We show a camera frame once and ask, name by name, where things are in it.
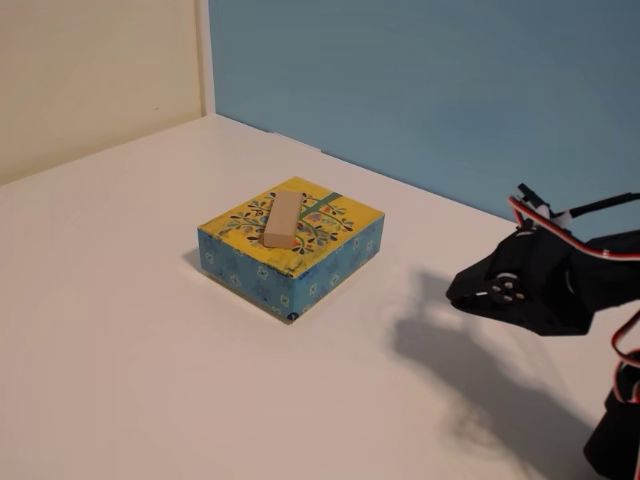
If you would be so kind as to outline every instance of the blue box side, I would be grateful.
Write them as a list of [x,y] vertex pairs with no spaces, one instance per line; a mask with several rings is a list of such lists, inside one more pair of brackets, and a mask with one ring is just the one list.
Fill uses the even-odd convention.
[[294,279],[198,229],[202,269],[282,320],[295,320]]
[[294,287],[294,312],[306,313],[371,260],[380,251],[383,227],[384,215],[300,275]]

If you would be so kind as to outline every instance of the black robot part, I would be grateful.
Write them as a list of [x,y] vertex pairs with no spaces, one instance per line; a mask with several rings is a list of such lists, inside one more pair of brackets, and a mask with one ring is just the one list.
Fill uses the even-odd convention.
[[[526,185],[521,199],[546,209],[553,222],[640,199],[624,194],[556,214]],[[584,253],[558,235],[522,220],[493,253],[458,273],[447,298],[458,310],[517,325],[542,336],[585,335],[594,314],[640,298],[640,261],[611,261]],[[586,246],[619,253],[640,252],[640,230],[593,239]],[[632,388],[640,369],[626,368],[618,385]],[[606,413],[585,447],[594,469],[610,480],[635,480],[640,449],[640,404],[611,393]]]

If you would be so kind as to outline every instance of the yellow box lid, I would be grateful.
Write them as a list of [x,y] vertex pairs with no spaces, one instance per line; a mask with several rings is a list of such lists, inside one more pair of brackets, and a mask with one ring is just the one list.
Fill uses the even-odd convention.
[[[275,192],[302,192],[296,245],[292,250],[267,248],[261,235]],[[299,177],[268,190],[199,227],[237,251],[278,271],[297,277],[340,248],[384,214]]]

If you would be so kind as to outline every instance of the decorative box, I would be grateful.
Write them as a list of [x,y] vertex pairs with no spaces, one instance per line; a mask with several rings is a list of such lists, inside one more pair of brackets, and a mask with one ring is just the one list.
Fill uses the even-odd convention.
[[[291,250],[261,242],[279,190],[304,197]],[[245,299],[293,321],[379,251],[383,223],[382,212],[294,177],[200,226],[200,262]]]

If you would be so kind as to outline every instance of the blue wall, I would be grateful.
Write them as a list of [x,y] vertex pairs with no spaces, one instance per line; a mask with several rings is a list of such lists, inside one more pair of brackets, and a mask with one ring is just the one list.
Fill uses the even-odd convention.
[[[510,218],[640,191],[638,0],[211,0],[218,113]],[[640,227],[640,204],[582,236]]]

